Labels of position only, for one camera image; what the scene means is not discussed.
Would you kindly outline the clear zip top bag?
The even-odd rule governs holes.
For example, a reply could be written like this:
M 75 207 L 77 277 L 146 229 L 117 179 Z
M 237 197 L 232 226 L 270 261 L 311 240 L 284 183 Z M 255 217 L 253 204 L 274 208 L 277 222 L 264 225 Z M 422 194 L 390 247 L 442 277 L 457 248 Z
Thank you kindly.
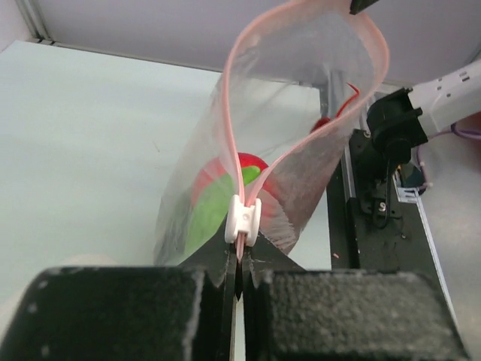
M 258 223 L 259 234 L 282 252 L 297 244 L 389 67 L 383 34 L 367 14 L 351 15 L 349 6 L 350 1 L 289 1 L 256 17 L 236 38 L 162 194 L 155 265 L 188 258 L 192 186 L 213 158 L 234 185 L 217 230 L 224 241 L 243 253 L 255 241 L 240 224 Z M 354 94 L 347 83 L 360 94 L 335 119 Z M 321 117 L 331 121 L 310 134 Z M 268 164 L 247 186 L 239 153 Z

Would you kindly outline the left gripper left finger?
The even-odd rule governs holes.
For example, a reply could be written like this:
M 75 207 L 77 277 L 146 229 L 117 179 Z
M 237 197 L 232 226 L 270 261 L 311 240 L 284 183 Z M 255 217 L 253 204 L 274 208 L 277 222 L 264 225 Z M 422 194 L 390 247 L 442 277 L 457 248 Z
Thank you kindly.
M 3 360 L 230 360 L 235 273 L 217 232 L 177 266 L 48 268 L 28 285 Z

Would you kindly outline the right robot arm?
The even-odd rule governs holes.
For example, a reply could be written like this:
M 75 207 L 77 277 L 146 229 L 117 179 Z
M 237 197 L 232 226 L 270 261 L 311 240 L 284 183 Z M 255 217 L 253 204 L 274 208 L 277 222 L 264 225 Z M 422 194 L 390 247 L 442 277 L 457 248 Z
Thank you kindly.
M 401 87 L 368 108 L 370 137 L 353 150 L 352 168 L 374 227 L 385 229 L 392 218 L 392 177 L 411 160 L 412 150 L 444 132 L 478 140 L 478 130 L 458 123 L 479 114 L 479 59 L 435 80 Z

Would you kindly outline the left aluminium frame post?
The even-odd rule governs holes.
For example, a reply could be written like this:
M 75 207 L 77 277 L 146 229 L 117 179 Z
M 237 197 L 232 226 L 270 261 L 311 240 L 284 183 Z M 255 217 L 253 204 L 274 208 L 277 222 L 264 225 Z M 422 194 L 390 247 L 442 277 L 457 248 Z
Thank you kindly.
M 16 0 L 31 36 L 40 44 L 54 45 L 54 37 L 48 30 L 47 21 L 38 0 Z

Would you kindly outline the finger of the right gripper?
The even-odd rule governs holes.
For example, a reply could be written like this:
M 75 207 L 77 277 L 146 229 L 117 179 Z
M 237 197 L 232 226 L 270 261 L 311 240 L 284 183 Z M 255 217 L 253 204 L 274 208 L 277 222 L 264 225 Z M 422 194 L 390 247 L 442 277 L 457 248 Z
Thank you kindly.
M 357 15 L 365 11 L 370 6 L 376 4 L 380 0 L 351 0 L 349 6 L 349 13 L 351 15 Z

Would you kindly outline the red toy lobster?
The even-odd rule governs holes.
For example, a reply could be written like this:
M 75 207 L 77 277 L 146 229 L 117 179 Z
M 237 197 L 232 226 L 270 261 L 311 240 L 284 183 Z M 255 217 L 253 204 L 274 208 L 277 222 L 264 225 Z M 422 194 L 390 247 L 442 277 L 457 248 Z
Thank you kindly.
M 358 97 L 359 97 L 359 89 L 354 86 L 353 84 L 351 83 L 347 83 L 347 85 L 352 89 L 352 91 L 354 92 L 353 95 L 351 95 L 339 108 L 339 110 L 337 111 L 337 113 L 335 114 L 335 119 L 337 119 L 342 113 L 343 111 L 353 102 L 355 101 Z M 324 126 L 325 124 L 329 123 L 331 121 L 331 118 L 330 117 L 321 117 L 319 118 L 313 125 L 313 127 L 311 128 L 310 130 L 310 134 L 314 133 L 317 129 L 321 128 L 322 126 Z

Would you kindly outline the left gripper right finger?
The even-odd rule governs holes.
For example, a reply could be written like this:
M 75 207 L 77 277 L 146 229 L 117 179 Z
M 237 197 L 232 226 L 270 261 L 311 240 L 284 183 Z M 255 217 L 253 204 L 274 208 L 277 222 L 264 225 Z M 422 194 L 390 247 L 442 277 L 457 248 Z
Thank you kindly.
M 307 271 L 265 238 L 241 261 L 248 360 L 466 360 L 441 292 L 412 272 Z

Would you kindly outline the red toy apple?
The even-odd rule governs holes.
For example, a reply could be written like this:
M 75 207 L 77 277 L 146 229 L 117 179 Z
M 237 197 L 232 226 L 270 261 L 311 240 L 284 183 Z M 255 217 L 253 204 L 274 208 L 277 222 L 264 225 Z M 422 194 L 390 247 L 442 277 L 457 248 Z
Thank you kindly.
M 268 164 L 261 158 L 250 154 L 250 153 L 239 153 L 238 154 L 241 166 L 241 174 L 244 180 L 244 186 L 251 184 L 254 180 L 256 180 L 261 173 L 268 168 Z M 195 180 L 198 178 L 198 175 L 203 171 L 225 171 L 224 166 L 222 165 L 219 158 L 213 158 L 209 162 L 207 162 L 204 167 L 199 171 Z

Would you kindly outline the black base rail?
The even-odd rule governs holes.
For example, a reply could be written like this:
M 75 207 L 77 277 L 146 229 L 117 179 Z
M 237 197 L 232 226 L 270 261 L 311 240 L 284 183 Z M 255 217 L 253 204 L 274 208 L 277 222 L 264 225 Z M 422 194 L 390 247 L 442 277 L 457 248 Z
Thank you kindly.
M 394 91 L 376 94 L 373 103 Z M 352 168 L 353 150 L 365 145 L 369 137 L 367 124 L 364 129 L 354 130 L 328 184 L 332 266 L 382 272 L 415 272 L 436 278 L 416 205 L 400 203 L 392 184 L 392 218 L 385 229 L 378 229 L 371 223 L 368 214 L 370 205 L 361 202 Z M 401 181 L 401 186 L 417 188 L 420 196 L 433 186 L 421 158 L 421 149 L 425 144 L 414 148 L 411 160 L 398 166 L 394 173 Z

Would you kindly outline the light green toy cucumber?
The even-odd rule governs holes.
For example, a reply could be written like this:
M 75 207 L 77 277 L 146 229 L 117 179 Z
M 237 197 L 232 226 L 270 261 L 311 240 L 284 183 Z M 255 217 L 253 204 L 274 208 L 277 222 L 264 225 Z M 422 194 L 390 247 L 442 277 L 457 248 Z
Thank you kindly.
M 233 180 L 225 171 L 203 170 L 192 191 L 192 213 L 187 227 L 184 256 L 189 257 L 219 229 L 234 195 Z

